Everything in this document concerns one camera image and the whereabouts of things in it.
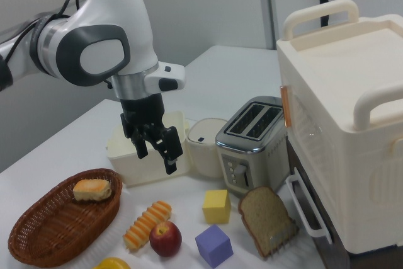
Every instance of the toast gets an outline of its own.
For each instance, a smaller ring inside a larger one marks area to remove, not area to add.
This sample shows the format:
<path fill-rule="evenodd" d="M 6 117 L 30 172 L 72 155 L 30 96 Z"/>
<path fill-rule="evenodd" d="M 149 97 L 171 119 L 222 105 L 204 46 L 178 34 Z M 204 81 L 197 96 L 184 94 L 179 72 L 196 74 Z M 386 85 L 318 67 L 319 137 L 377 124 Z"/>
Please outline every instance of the toast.
<path fill-rule="evenodd" d="M 279 250 L 298 232 L 283 201 L 270 187 L 247 192 L 239 201 L 238 212 L 263 258 Z"/>

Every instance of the oven handle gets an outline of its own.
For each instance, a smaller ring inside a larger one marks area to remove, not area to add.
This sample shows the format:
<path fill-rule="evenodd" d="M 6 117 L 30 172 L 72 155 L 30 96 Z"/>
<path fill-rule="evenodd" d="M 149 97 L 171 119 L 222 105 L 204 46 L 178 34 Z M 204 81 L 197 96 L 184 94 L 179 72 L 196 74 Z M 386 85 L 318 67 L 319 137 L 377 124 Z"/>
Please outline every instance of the oven handle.
<path fill-rule="evenodd" d="M 360 12 L 356 3 L 352 0 L 334 0 L 295 11 L 288 15 L 284 21 L 283 41 L 289 41 L 293 38 L 292 31 L 300 23 L 344 11 L 348 12 L 348 21 L 350 23 L 358 22 Z"/>
<path fill-rule="evenodd" d="M 318 220 L 319 224 L 321 225 L 321 229 L 312 229 L 308 223 L 307 217 L 305 216 L 300 202 L 298 202 L 297 196 L 295 195 L 294 189 L 292 188 L 292 183 L 293 182 L 298 182 L 302 188 L 302 191 L 305 195 L 305 197 L 307 198 L 309 205 L 312 207 L 312 210 L 314 211 L 314 214 L 316 216 L 316 219 Z M 325 236 L 327 238 L 327 241 L 329 242 L 329 244 L 332 243 L 332 238 L 330 236 L 330 232 L 327 229 L 325 222 L 322 219 L 321 214 L 319 213 L 319 211 L 317 210 L 317 207 L 312 199 L 312 197 L 310 196 L 307 187 L 305 186 L 304 181 L 301 178 L 301 175 L 298 172 L 298 169 L 295 168 L 295 175 L 290 175 L 286 180 L 285 183 L 287 184 L 287 187 L 291 193 L 292 199 L 294 201 L 294 204 L 298 210 L 299 215 L 301 216 L 302 222 L 304 223 L 305 229 L 307 230 L 308 234 L 310 236 L 312 236 L 313 238 L 320 238 L 322 236 Z"/>

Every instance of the carrying handle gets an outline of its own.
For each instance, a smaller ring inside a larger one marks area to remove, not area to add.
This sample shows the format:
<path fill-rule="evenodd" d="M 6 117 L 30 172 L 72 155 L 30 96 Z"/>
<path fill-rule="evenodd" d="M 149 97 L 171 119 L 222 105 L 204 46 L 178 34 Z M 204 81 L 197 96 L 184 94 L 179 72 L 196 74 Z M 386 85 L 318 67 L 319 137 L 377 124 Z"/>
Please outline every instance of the carrying handle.
<path fill-rule="evenodd" d="M 292 188 L 292 183 L 293 182 L 298 182 L 301 186 L 301 189 L 305 195 L 305 197 L 308 200 L 309 205 L 311 206 L 312 210 L 314 211 L 314 214 L 316 216 L 317 221 L 321 225 L 321 229 L 312 229 L 311 226 L 308 223 L 307 217 L 305 216 L 300 202 L 297 199 L 297 196 L 295 195 L 294 189 Z M 308 234 L 312 236 L 313 238 L 321 238 L 322 236 L 325 236 L 329 244 L 332 243 L 332 237 L 330 236 L 329 230 L 327 230 L 327 227 L 325 225 L 325 222 L 322 219 L 321 214 L 317 210 L 317 207 L 310 196 L 307 187 L 305 186 L 304 181 L 301 178 L 300 173 L 298 172 L 298 169 L 295 168 L 295 175 L 290 175 L 286 180 L 285 183 L 287 184 L 287 187 L 291 193 L 292 199 L 294 201 L 294 204 L 298 210 L 299 215 L 301 216 L 302 222 L 304 223 L 305 229 L 307 230 Z"/>
<path fill-rule="evenodd" d="M 317 6 L 311 6 L 310 8 L 295 11 L 288 15 L 288 17 L 284 21 L 283 40 L 291 40 L 293 38 L 292 31 L 294 27 L 300 23 L 344 11 L 348 12 L 348 21 L 350 23 L 358 22 L 360 12 L 358 11 L 356 3 L 352 0 L 335 0 L 324 4 L 318 4 Z"/>
<path fill-rule="evenodd" d="M 366 130 L 370 126 L 371 111 L 387 102 L 403 99 L 403 82 L 386 84 L 372 88 L 358 99 L 354 106 L 353 126 L 356 130 Z"/>

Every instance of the orange latch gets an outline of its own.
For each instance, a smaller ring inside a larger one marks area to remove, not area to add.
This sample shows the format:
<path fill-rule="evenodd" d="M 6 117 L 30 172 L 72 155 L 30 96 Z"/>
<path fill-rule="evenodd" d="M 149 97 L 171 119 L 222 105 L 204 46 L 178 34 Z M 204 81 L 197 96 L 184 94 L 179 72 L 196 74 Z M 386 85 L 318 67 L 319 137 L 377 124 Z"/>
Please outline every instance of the orange latch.
<path fill-rule="evenodd" d="M 291 127 L 290 104 L 288 103 L 288 90 L 286 86 L 280 86 L 281 100 L 283 102 L 285 127 Z"/>

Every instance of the wooden block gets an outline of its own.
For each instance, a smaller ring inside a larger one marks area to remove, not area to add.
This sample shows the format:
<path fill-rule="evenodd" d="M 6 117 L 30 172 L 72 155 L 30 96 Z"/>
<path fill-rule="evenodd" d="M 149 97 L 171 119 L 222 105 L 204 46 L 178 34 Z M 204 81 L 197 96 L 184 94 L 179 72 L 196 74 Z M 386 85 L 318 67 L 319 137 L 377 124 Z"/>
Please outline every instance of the wooden block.
<path fill-rule="evenodd" d="M 200 255 L 215 268 L 234 254 L 228 236 L 217 226 L 212 225 L 196 237 Z"/>
<path fill-rule="evenodd" d="M 228 223 L 231 213 L 231 202 L 228 190 L 206 191 L 203 213 L 207 224 Z"/>

